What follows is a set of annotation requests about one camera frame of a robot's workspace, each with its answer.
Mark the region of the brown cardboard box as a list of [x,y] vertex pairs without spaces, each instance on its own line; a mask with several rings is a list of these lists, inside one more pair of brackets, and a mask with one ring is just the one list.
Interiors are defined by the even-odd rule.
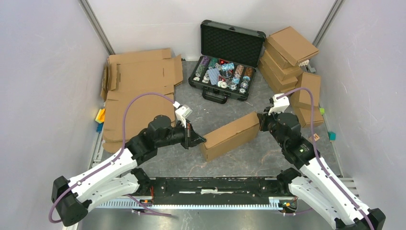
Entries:
[[259,119],[251,112],[204,136],[206,141],[200,145],[203,158],[209,162],[256,138]]

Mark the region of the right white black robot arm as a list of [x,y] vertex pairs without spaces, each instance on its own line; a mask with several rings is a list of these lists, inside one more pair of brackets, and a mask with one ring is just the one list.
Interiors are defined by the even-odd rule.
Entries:
[[381,230],[386,220],[378,208],[360,201],[328,168],[314,145],[302,137],[296,115],[259,113],[260,131],[269,132],[292,165],[277,176],[277,191],[306,202],[334,230]]

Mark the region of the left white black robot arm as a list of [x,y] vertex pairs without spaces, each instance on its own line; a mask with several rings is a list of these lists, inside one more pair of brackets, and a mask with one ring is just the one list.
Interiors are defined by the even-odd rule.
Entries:
[[155,157],[158,148],[181,144],[188,149],[205,142],[206,138],[193,130],[189,120],[172,126],[169,117],[158,115],[147,128],[96,167],[69,179],[56,178],[51,209],[57,211],[60,222],[68,227],[110,199],[135,192],[145,195],[150,190],[150,181],[136,177],[137,166]]

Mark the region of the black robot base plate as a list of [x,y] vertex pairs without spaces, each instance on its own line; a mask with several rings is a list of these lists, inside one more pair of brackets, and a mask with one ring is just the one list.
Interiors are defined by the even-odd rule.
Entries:
[[135,196],[157,205],[265,204],[269,197],[291,197],[275,177],[156,177],[141,182]]

